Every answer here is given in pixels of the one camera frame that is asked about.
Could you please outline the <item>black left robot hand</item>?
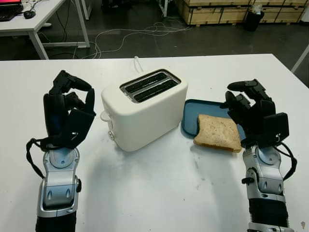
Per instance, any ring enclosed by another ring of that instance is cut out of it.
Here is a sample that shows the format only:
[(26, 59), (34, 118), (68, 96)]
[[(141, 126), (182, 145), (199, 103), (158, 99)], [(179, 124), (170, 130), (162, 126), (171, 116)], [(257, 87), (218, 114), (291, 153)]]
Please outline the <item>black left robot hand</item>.
[(87, 136), (93, 120), (95, 91), (86, 81), (61, 70), (43, 97), (48, 137), (45, 144), (73, 149)]

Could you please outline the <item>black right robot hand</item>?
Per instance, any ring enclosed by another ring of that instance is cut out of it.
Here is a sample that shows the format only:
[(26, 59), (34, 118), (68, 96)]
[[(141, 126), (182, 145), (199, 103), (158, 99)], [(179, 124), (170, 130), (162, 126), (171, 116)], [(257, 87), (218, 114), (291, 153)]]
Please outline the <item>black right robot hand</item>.
[(274, 115), (276, 110), (272, 98), (266, 94), (266, 89), (256, 79), (233, 82), (227, 88), (225, 102), (220, 108), (228, 109), (229, 116), (242, 127), (245, 139), (241, 141), (241, 146), (273, 146), (264, 122), (265, 118)]

